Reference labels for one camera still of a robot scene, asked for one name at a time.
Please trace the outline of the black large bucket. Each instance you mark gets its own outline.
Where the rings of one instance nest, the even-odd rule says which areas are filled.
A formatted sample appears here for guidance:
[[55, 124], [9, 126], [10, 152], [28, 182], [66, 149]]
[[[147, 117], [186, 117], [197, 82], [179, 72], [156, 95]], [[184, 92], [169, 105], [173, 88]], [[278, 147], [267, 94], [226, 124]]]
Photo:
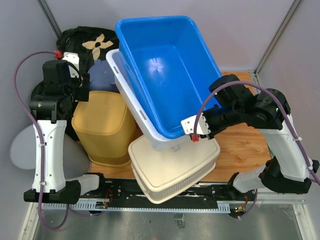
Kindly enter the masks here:
[[38, 108], [41, 105], [43, 100], [43, 90], [44, 90], [44, 83], [41, 81], [38, 83], [35, 88], [33, 89], [30, 97], [29, 108], [31, 111]]

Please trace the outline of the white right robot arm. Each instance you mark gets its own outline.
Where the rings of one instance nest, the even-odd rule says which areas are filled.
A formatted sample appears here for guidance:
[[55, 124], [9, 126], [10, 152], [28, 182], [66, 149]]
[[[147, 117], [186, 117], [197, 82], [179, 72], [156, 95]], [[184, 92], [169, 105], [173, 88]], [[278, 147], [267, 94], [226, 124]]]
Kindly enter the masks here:
[[306, 194], [312, 174], [320, 163], [302, 154], [301, 142], [293, 127], [290, 105], [284, 94], [268, 88], [254, 95], [234, 74], [224, 75], [212, 83], [209, 91], [227, 87], [215, 94], [219, 106], [203, 111], [214, 138], [228, 127], [247, 124], [265, 137], [273, 157], [264, 165], [247, 172], [236, 172], [228, 181], [227, 196], [240, 199], [244, 193], [267, 188], [281, 194]]

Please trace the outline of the blue bucket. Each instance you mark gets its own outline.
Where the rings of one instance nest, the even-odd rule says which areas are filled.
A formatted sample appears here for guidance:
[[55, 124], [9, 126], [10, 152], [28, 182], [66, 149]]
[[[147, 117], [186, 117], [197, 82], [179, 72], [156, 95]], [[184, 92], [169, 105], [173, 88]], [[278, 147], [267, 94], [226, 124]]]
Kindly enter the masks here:
[[88, 70], [89, 90], [119, 93], [115, 83], [115, 76], [106, 60], [96, 60]]

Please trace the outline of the grey bucket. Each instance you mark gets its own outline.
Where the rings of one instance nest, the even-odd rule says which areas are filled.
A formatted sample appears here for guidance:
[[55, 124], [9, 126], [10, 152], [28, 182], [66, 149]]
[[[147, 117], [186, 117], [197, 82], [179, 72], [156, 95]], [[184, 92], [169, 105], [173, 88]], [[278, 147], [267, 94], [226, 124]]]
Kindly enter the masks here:
[[[23, 170], [36, 168], [36, 135], [32, 125], [23, 129], [13, 140], [10, 147], [10, 159], [15, 166]], [[63, 140], [63, 172], [69, 180], [88, 173], [91, 161], [83, 146], [67, 134]]]

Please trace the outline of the blue rimmed white tub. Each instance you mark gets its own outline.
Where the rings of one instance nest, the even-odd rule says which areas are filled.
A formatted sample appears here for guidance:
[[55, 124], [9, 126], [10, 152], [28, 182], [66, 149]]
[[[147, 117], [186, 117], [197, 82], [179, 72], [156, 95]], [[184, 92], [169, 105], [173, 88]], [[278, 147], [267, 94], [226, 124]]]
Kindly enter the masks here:
[[187, 142], [190, 138], [186, 135], [175, 139], [169, 139], [162, 136], [156, 130], [131, 88], [129, 77], [121, 60], [121, 56], [122, 55], [120, 51], [118, 49], [114, 49], [106, 54], [106, 61], [113, 71], [115, 85], [122, 95], [143, 135], [149, 140], [153, 148], [157, 151], [164, 151], [173, 146]]

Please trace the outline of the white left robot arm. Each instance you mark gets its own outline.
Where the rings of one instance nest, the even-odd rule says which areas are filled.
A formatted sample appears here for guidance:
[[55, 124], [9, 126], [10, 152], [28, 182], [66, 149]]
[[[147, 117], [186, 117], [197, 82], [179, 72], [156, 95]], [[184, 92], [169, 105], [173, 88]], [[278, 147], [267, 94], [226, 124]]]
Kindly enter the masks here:
[[107, 193], [102, 173], [84, 173], [66, 179], [63, 168], [64, 136], [73, 102], [89, 100], [89, 75], [72, 76], [76, 66], [63, 59], [46, 61], [43, 80], [31, 94], [28, 114], [36, 140], [35, 176], [25, 202], [74, 205], [82, 195], [101, 198]]

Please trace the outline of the beige perforated basket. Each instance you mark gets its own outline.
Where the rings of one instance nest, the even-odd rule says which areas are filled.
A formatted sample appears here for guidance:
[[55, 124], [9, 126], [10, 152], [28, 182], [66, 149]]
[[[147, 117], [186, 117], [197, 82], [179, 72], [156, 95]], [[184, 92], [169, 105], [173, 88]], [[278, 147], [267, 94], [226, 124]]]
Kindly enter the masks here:
[[162, 204], [203, 179], [216, 167], [220, 151], [215, 139], [188, 141], [156, 151], [141, 136], [128, 147], [135, 179], [153, 204]]

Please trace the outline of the yellow slatted basket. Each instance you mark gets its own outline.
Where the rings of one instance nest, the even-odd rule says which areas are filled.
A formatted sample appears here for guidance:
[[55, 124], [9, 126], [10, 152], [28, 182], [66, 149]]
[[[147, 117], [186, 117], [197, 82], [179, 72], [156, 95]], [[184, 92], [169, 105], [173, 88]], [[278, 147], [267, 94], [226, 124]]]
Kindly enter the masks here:
[[130, 163], [137, 127], [121, 94], [90, 91], [88, 102], [77, 104], [71, 125], [93, 163], [114, 168]]

